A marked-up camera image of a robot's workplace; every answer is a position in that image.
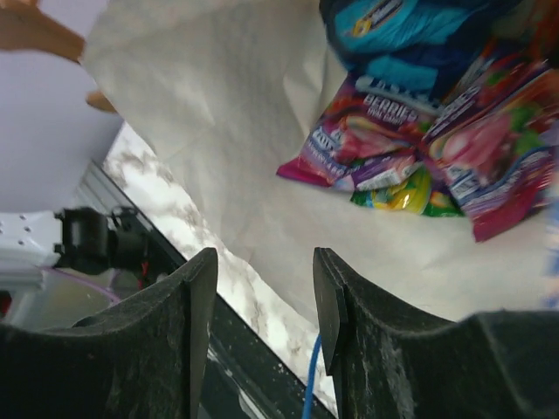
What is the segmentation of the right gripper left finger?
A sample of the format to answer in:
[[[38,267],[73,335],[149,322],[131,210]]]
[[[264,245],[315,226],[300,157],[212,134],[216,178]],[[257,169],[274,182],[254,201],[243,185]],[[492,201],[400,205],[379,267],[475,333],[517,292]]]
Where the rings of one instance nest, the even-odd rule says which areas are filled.
[[[206,248],[68,328],[1,327],[4,418],[194,418],[217,296]]]

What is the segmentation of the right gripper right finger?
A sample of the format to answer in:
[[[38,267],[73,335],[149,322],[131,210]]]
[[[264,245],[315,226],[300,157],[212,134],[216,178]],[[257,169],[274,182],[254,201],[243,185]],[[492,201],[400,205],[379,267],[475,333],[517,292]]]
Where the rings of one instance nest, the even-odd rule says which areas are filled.
[[[318,248],[314,295],[341,418],[555,418],[558,314],[426,313]]]

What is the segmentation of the blue checkered paper bag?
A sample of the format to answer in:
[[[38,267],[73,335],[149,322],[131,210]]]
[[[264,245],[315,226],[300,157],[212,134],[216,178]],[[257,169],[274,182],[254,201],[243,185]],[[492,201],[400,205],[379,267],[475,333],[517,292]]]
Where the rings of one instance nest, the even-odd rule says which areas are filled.
[[[315,1],[112,1],[82,63],[226,248],[298,313],[318,319],[314,252],[326,248],[452,322],[558,314],[537,305],[546,213],[478,242],[465,218],[359,209],[276,175],[342,84]]]

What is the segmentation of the blue cookie snack pack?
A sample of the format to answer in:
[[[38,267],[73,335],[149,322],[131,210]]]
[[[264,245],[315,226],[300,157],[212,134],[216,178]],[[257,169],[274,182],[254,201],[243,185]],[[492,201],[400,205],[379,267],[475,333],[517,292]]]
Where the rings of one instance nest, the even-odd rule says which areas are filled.
[[[515,1],[321,1],[327,39],[345,68],[441,104]]]

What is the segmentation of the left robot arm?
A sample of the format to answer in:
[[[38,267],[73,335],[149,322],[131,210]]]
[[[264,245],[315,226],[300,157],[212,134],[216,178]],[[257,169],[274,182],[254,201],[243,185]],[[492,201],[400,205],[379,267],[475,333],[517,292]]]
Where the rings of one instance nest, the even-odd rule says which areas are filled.
[[[86,275],[138,271],[148,262],[148,237],[132,230],[137,211],[103,214],[90,207],[1,215],[1,321],[21,326],[45,274],[60,268]]]

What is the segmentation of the green fruit candy bag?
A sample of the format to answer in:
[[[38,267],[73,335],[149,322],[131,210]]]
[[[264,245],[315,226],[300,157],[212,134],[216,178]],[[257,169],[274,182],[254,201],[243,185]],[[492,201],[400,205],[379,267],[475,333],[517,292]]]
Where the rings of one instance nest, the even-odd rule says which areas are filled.
[[[371,191],[356,191],[350,201],[375,210],[406,211],[428,217],[462,217],[464,214],[441,181],[420,168],[404,182]]]

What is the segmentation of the purple berries candy bag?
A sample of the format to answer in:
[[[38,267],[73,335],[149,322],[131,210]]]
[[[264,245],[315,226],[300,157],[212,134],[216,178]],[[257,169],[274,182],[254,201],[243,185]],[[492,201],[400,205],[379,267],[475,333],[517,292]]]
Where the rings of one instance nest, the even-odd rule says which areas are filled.
[[[557,121],[557,70],[507,57],[450,102],[424,135],[424,155],[470,219],[476,241],[511,229],[542,205]]]

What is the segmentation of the orange wooden rack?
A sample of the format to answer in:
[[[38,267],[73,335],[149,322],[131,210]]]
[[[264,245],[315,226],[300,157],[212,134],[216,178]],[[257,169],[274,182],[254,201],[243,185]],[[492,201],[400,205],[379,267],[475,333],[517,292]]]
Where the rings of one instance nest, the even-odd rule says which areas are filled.
[[[49,53],[80,64],[85,39],[40,9],[39,1],[1,0],[1,50]]]

